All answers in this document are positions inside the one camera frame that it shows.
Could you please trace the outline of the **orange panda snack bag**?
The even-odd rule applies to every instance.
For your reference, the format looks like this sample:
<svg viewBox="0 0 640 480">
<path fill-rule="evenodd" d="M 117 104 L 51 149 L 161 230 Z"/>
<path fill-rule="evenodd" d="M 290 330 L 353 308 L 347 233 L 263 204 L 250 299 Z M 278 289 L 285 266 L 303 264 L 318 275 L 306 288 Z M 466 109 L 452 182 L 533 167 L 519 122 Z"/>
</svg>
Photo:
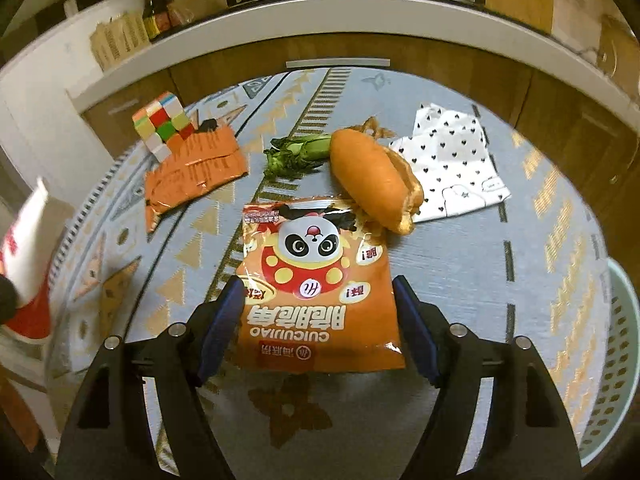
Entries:
<svg viewBox="0 0 640 480">
<path fill-rule="evenodd" d="M 246 370 L 401 370 L 385 231 L 352 200 L 254 203 L 242 212 L 245 287 L 234 352 Z"/>
</svg>

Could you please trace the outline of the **bread roll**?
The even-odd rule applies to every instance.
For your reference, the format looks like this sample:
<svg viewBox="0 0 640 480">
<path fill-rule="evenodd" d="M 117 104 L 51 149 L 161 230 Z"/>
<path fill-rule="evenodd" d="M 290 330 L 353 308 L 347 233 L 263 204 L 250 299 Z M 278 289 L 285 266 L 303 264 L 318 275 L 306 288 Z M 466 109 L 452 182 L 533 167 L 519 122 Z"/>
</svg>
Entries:
<svg viewBox="0 0 640 480">
<path fill-rule="evenodd" d="M 410 165 L 372 136 L 336 130 L 330 142 L 330 168 L 356 204 L 385 229 L 408 235 L 424 200 Z"/>
</svg>

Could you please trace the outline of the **white heart-pattern paper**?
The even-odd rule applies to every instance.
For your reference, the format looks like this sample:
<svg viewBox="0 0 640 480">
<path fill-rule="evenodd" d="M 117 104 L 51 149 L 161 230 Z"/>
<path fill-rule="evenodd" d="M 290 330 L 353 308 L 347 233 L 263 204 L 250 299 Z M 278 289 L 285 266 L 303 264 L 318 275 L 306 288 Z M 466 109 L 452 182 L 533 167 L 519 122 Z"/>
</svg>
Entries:
<svg viewBox="0 0 640 480">
<path fill-rule="evenodd" d="M 461 216 L 511 197 L 473 115 L 422 104 L 410 136 L 393 140 L 390 149 L 408 162 L 422 186 L 424 200 L 415 222 Z"/>
</svg>

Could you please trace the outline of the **torn orange wrapper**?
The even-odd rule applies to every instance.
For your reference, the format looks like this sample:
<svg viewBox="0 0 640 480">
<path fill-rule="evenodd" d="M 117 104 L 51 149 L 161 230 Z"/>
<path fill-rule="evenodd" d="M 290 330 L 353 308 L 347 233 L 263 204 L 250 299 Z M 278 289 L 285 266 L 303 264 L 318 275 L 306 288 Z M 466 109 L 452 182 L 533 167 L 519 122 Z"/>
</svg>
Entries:
<svg viewBox="0 0 640 480">
<path fill-rule="evenodd" d="M 169 155 L 145 175 L 146 232 L 154 232 L 166 212 L 247 173 L 245 155 L 228 125 L 193 133 L 176 154 Z"/>
</svg>

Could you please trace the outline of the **green vegetable scrap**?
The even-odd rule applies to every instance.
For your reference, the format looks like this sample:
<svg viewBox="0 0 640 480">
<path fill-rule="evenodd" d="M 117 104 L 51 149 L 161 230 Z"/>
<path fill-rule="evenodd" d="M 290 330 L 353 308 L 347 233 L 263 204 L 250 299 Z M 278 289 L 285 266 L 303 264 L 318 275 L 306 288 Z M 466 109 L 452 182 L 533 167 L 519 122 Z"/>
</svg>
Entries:
<svg viewBox="0 0 640 480">
<path fill-rule="evenodd" d="M 296 180 L 312 174 L 329 160 L 330 143 L 331 136 L 323 133 L 272 139 L 270 148 L 264 151 L 265 177 Z"/>
</svg>

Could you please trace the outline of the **light green laundry basket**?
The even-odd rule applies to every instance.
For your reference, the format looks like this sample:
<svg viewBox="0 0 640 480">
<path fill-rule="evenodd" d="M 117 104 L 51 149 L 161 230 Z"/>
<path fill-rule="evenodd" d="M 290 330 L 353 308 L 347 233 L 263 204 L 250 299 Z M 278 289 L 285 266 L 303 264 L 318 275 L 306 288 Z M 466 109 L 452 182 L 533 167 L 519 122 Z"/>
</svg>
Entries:
<svg viewBox="0 0 640 480">
<path fill-rule="evenodd" d="M 608 259 L 611 315 L 603 375 L 596 403 L 579 445 L 586 468 L 604 453 L 623 426 L 639 385 L 639 299 L 630 278 Z"/>
</svg>

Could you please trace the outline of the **rubiks cube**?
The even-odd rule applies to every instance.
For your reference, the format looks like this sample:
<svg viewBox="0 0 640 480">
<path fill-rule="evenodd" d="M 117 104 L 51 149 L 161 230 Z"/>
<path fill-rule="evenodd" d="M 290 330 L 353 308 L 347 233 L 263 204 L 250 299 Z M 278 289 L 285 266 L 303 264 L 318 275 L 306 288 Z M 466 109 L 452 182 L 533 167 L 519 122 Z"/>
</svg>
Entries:
<svg viewBox="0 0 640 480">
<path fill-rule="evenodd" d="M 158 162 L 181 148 L 195 132 L 178 96 L 164 92 L 131 116 L 134 130 Z"/>
</svg>

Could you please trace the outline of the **patterned grey tablecloth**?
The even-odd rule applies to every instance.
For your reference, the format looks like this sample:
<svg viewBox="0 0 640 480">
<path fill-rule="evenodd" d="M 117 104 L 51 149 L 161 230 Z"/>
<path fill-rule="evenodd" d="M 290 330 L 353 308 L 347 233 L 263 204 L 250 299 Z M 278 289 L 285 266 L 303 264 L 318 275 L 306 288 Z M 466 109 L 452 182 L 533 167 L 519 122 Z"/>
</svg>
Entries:
<svg viewBox="0 0 640 480">
<path fill-rule="evenodd" d="M 334 193 L 324 169 L 297 181 L 265 180 L 264 151 L 272 139 L 331 132 L 369 118 L 405 138 L 416 111 L 432 103 L 470 115 L 488 148 L 480 170 L 500 177 L 510 195 L 394 238 L 390 270 L 480 337 L 529 336 L 588 456 L 601 433 L 591 414 L 611 310 L 596 217 L 541 152 L 486 108 L 427 79 L 360 67 L 298 70 L 184 98 L 188 115 L 228 120 L 250 171 L 174 210 L 153 233 L 145 229 L 143 185 L 154 156 L 138 143 L 116 160 L 80 208 L 51 271 L 58 325 L 47 387 L 56 422 L 66 421 L 108 334 L 153 337 L 224 287 L 242 259 L 245 204 Z M 395 479 L 436 392 L 413 365 L 297 377 L 224 362 L 198 396 L 240 479 Z"/>
</svg>

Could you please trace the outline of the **black car key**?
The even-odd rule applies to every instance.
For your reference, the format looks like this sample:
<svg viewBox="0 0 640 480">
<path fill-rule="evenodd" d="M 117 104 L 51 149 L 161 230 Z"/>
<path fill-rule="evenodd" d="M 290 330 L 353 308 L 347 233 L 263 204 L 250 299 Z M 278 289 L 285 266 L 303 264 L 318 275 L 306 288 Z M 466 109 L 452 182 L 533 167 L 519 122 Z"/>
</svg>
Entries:
<svg viewBox="0 0 640 480">
<path fill-rule="evenodd" d="M 218 122 L 216 121 L 216 119 L 210 118 L 200 123 L 200 125 L 198 126 L 198 132 L 199 133 L 214 132 L 217 128 L 218 128 Z"/>
</svg>

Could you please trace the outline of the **woven beige basket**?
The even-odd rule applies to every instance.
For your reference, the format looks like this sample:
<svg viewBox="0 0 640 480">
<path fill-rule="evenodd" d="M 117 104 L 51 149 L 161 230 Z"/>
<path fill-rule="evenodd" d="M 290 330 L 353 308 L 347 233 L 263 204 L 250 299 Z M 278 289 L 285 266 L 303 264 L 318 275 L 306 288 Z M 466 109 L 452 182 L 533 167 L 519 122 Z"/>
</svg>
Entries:
<svg viewBox="0 0 640 480">
<path fill-rule="evenodd" d="M 149 45 L 140 12 L 126 12 L 106 23 L 99 23 L 90 36 L 91 52 L 102 72 Z"/>
</svg>

